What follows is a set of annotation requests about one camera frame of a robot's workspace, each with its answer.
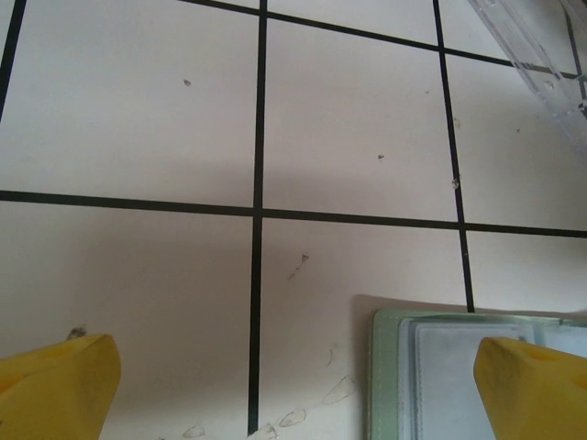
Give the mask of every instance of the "black grout line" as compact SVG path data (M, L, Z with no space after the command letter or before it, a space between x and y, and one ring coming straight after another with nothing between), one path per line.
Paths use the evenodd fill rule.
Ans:
M263 172L265 154L265 88L267 66L267 0L260 0L257 58L257 110L253 178L253 232L250 259L249 408L248 435L259 429L260 308L263 248Z
M254 15L254 16L258 16L260 14L260 11L258 9L255 9L252 7L231 5L231 4L224 3L224 2L218 2L216 0L178 0L178 1L185 2L185 3L191 3L194 5L216 7L219 9L225 9L228 11L240 12L243 14L249 14L249 15ZM408 39L408 38L392 37L390 35L379 34L377 32L370 32L368 30L361 30L361 29L357 29L354 27L335 25L335 24L326 23L323 21L316 21L316 20L312 20L309 18L303 18L300 16L288 16L286 14L280 14L277 12L267 12L267 17L270 19L273 19L276 21L282 21L285 23L293 23L296 25L307 26L310 28L330 30L333 32L341 33L341 34L353 35L355 37L362 37L362 38L366 38L366 39L387 41L390 43L395 43L395 44L407 46L410 48L431 50L434 52L439 51L439 47L435 44L424 43L421 41L415 41L415 40ZM468 60L489 62L491 64L498 64L500 66L514 67L514 64L511 61L501 59L501 58L489 57L487 55L481 55L479 53L472 53L472 52L467 52L465 50L458 50L458 49L444 48L443 50L448 55L453 55L455 57L466 58ZM542 66L534 66L533 65L533 66L526 66L526 68L529 70L532 70L532 71L550 73L550 69L548 69L546 67L542 67ZM574 73L561 72L560 74L567 79L574 80L575 78L577 78L577 75Z
M137 199L119 199L112 197L94 197L87 195L51 194L45 192L0 191L0 202L23 204L57 204L61 206L88 206L95 208L134 209L152 212L188 213L205 215L231 215L253 217L254 208L246 206L226 206L220 204L158 202ZM459 230L458 222L443 220L425 220L417 218L381 217L376 215L320 213L313 211L293 211L286 209L263 208L263 218L281 220L302 220L309 222L342 223L349 225L401 226L424 229ZM587 230L556 229L546 227L528 227L513 225L489 225L483 223L465 223L465 229L471 232L489 232L499 234L518 234L543 237L587 238Z
M20 27L22 26L22 18L25 15L26 7L27 0L15 1L10 18L10 26L6 33L6 43L4 45L2 63L0 64L0 121L4 113L4 104L6 102L6 95L8 94L8 83L10 83L12 65L17 53L18 35L20 34Z
M575 69L577 69L577 75L582 76L581 60L579 59L579 52L577 51L577 41L575 40L575 33L572 30L572 22L570 21L569 14L565 10L565 21L567 22L567 31L569 32L570 50L572 51L572 58L575 60ZM579 81L579 90L581 91L581 99L584 100L587 95L585 94L585 84L583 81ZM582 110L583 115L586 115L586 109Z
M466 224L466 228L471 232L518 234L520 236L587 238L587 230L578 231L570 229L550 229L545 227L485 225L481 223L468 223Z
M447 69L447 54L444 50L444 37L442 35L442 21L440 19L440 6L438 0L433 0L434 19L437 25L438 56L440 60L440 75L442 77L442 90L444 92L444 105L447 113L447 129L449 131L450 161L452 163L452 178L455 185L455 202L457 205L457 219L459 222L460 255L462 260L463 278L465 281L465 298L467 311L475 312L473 301L473 286L471 279L471 264L469 262L469 246L467 244L467 230L465 229L465 213L462 205L462 191L460 187L459 155L457 154L457 139L452 116L452 103L450 101L449 70Z
M366 39L376 39L379 41L387 41L390 43L400 44L402 46L409 46L411 48L438 51L438 47L435 46L434 44L422 43L419 41L413 41L411 39L406 39L406 38L391 37L389 35L378 34L375 32L369 32L367 30L356 29L353 27L333 25L330 23L322 22L322 21L310 20L308 18L301 18L299 16L287 16L285 14L278 14L275 12L269 12L269 13L267 13L267 16L273 20L282 21L282 22L286 22L286 23L294 23L296 25L307 26L310 28L330 30L333 32L341 33L341 34L348 34L348 35L353 35L355 37L363 37Z
M490 62L491 64L499 64L500 66L514 67L514 64L512 64L512 62L509 60L502 60L501 58L488 57L486 55L481 55L479 53L471 53L471 52L465 52L464 50L446 49L446 48L444 49L444 52L447 53L448 55L453 55L455 57L461 57L461 58L467 58L469 60Z
M192 5L215 7L216 9L224 9L226 11L239 12L241 14L248 14L250 16L258 16L259 10L254 7L246 7L241 5L232 5L230 3L217 2L216 0L177 0L178 2L191 3Z
M345 223L349 225L407 226L427 229L459 229L457 222L442 220L420 220L401 217L379 217L374 215L317 213L312 211L289 211L284 209L263 209L265 218L282 220L304 220L310 222Z
M0 191L0 201L26 204L60 204L64 206L91 206L99 208L137 209L168 213L252 216L252 208L217 204L158 202L151 200L117 199L87 195L49 194L44 192Z

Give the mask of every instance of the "white surface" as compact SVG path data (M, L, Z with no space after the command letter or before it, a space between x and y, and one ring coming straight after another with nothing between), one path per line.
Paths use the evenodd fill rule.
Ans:
M266 206L456 220L435 52L272 21L267 59Z
M424 0L270 10L436 42ZM455 17L445 32L468 26ZM0 191L250 205L258 24L175 0L28 0ZM436 53L270 20L267 55L266 206L456 219ZM467 220L586 229L587 173L515 71L449 57L449 75ZM587 309L587 240L468 237L479 308ZM120 345L102 440L246 438L249 218L0 203L0 248L0 356L79 324ZM458 232L265 219L262 252L260 426L362 439L371 314L462 310Z
M266 220L260 424L282 440L362 438L372 314L415 303L464 305L457 232ZM323 404L345 377L357 391ZM280 429L296 408L306 421Z
M469 232L475 306L587 316L587 240Z
M29 1L0 187L251 204L257 34L175 0Z
M469 0L439 0L442 33L447 48L507 60Z
M437 44L434 8L427 0L269 0L269 10Z
M76 325L115 336L122 380L101 440L243 438L247 218L0 203L0 358Z
M515 70L448 65L465 219L586 229L587 170Z

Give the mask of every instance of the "scuff mark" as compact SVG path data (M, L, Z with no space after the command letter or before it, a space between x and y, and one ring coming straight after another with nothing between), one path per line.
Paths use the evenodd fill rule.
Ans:
M83 337L87 335L85 324L75 326L65 338L66 341L75 339L76 337Z
M261 429L248 437L250 440L275 440L279 438L275 428L267 423L266 425L262 426Z
M327 367L330 367L333 360L334 360L334 350L332 348L330 348L330 359L328 360Z
M306 416L307 413L305 410L293 410L282 418L282 420L279 422L279 426L281 428L289 428L290 426L300 424L305 420Z
M182 434L183 438L198 438L205 435L205 430L202 426L195 424L190 429Z
M336 402L340 402L346 399L349 395L353 394L357 389L357 384L349 376L345 376L340 380L336 387L322 399L323 405L332 405Z
M304 265L304 263L306 263L309 259L310 259L310 256L309 255L302 254L302 261L300 262L300 265L293 270L293 272L290 274L290 276L287 277L287 280L288 281L293 280L294 277L295 277L295 275L297 275L297 272L300 271L300 269L302 268L302 266Z

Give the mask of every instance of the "transparent plastic object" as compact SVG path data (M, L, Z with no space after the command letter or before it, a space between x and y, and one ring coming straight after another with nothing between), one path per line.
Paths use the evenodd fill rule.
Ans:
M587 6L582 0L469 0L587 164Z

